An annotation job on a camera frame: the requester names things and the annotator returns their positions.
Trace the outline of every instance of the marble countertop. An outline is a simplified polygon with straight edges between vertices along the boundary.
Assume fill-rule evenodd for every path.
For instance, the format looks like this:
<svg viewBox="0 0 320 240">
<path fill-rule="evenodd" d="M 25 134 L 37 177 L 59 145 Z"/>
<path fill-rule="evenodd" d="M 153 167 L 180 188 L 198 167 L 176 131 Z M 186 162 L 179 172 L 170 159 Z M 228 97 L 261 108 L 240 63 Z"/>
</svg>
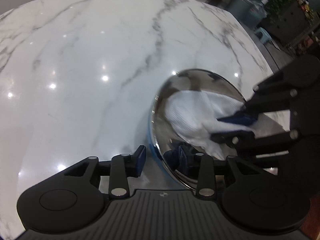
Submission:
<svg viewBox="0 0 320 240">
<path fill-rule="evenodd" d="M 16 201 L 28 187 L 87 156 L 147 145 L 157 90 L 190 68 L 246 99 L 272 74 L 230 13 L 195 0 L 35 0 L 1 15 L 1 236 L 23 231 Z M 148 158 L 131 187 L 176 187 Z"/>
</svg>

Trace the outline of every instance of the white towel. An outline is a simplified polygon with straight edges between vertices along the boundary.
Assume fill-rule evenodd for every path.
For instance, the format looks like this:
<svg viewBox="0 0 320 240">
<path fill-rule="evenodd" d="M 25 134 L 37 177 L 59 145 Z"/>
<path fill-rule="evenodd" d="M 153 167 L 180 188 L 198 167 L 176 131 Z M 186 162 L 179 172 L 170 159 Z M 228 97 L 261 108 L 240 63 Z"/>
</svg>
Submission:
<svg viewBox="0 0 320 240">
<path fill-rule="evenodd" d="M 259 137 L 283 130 L 265 115 L 262 118 L 259 116 L 252 128 L 217 120 L 235 114 L 242 105 L 242 102 L 218 93 L 183 90 L 168 98 L 165 116 L 174 131 L 187 143 L 200 146 L 207 154 L 224 160 L 229 153 L 223 154 L 220 145 L 210 140 L 212 133 L 244 130 L 253 131 Z"/>
</svg>

